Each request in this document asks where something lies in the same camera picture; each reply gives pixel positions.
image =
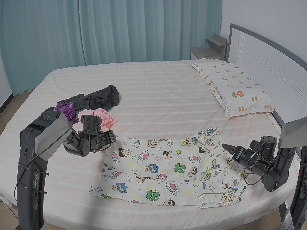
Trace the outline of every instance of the tiled floor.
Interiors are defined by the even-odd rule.
[[[28,98],[30,92],[25,92],[17,95],[6,107],[3,113],[0,114],[0,135],[4,130],[6,124],[11,120],[13,115],[16,113],[18,108],[22,105],[22,103]],[[0,230],[15,230],[18,225],[18,217],[17,208],[14,205],[13,210],[10,211],[8,206],[4,203],[0,202]],[[276,209],[272,213],[250,223],[247,225],[243,225],[238,228],[233,228],[231,230],[279,230],[281,227],[281,221],[279,216],[279,211]],[[64,230],[63,228],[59,228],[53,225],[48,224],[49,230]],[[304,224],[301,228],[302,230],[307,230],[307,224]]]

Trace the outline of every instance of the nightstand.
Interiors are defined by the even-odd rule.
[[[206,38],[211,48],[191,48],[191,59],[222,59],[226,58],[227,39],[213,33],[212,38]]]

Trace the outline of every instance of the pink garment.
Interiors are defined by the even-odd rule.
[[[110,126],[117,123],[115,117],[112,117],[105,109],[98,108],[96,110],[84,109],[78,113],[79,122],[82,115],[92,115],[101,117],[101,131],[106,132],[110,130]]]

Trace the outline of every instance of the curtain fold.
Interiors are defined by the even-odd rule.
[[[78,0],[1,0],[1,57],[13,94],[51,71],[85,65]]]
[[[190,59],[219,34],[222,0],[79,0],[87,65]]]
[[[222,0],[1,0],[0,50],[13,94],[81,65],[190,59],[220,33]]]

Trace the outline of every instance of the fitted sheet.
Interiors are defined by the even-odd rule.
[[[182,139],[207,127],[218,127],[229,144],[247,148],[263,135],[279,137],[265,113],[226,121],[223,108],[191,66],[201,60],[113,63],[52,71],[21,105],[0,136],[0,194],[16,204],[13,191],[20,155],[19,133],[42,111],[77,94],[115,85],[120,103],[109,113],[121,137]],[[79,131],[80,124],[74,125]],[[89,184],[103,166],[104,153],[87,157],[68,154],[61,146],[49,159],[44,218],[66,229],[229,229],[275,210],[295,190],[297,172],[290,167],[287,183],[274,192],[263,184],[249,186],[242,202],[228,207],[135,204],[94,197]],[[258,180],[250,176],[250,182]]]

